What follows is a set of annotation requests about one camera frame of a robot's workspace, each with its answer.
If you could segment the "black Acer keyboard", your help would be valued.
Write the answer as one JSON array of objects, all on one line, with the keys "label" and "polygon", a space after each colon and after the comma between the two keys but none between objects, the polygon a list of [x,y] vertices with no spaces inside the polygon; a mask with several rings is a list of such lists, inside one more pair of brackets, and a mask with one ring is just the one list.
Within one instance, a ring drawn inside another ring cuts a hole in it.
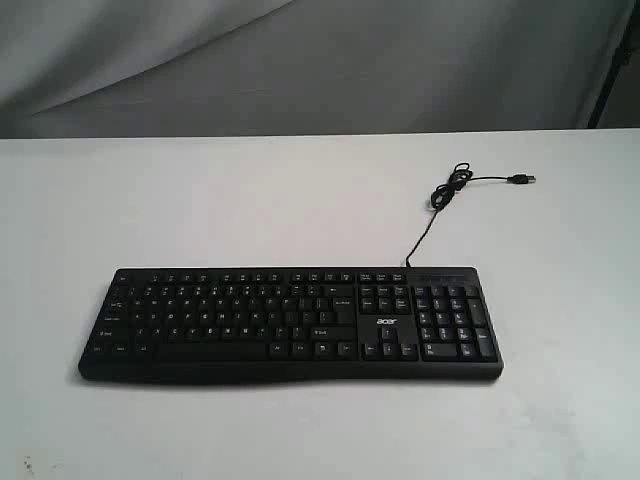
[{"label": "black Acer keyboard", "polygon": [[503,368],[471,267],[120,269],[78,364],[87,380],[208,385]]}]

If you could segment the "grey backdrop cloth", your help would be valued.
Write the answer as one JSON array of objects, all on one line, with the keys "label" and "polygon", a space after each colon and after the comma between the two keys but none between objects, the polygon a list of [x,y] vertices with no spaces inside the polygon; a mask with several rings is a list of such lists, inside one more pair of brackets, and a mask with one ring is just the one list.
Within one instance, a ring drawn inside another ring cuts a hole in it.
[{"label": "grey backdrop cloth", "polygon": [[631,1],[5,1],[1,135],[587,126]]}]

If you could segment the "black stand pole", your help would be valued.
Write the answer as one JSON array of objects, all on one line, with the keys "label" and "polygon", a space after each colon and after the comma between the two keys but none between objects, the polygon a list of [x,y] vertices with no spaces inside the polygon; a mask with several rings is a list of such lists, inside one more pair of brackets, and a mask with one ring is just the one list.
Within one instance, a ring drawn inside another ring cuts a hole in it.
[{"label": "black stand pole", "polygon": [[597,100],[593,106],[587,123],[587,129],[596,129],[598,127],[622,67],[629,64],[633,54],[639,49],[638,46],[633,45],[633,36],[638,29],[639,2],[635,1],[629,18],[625,24],[624,32],[620,40],[617,42],[616,48],[611,56],[606,77],[602,83]]}]

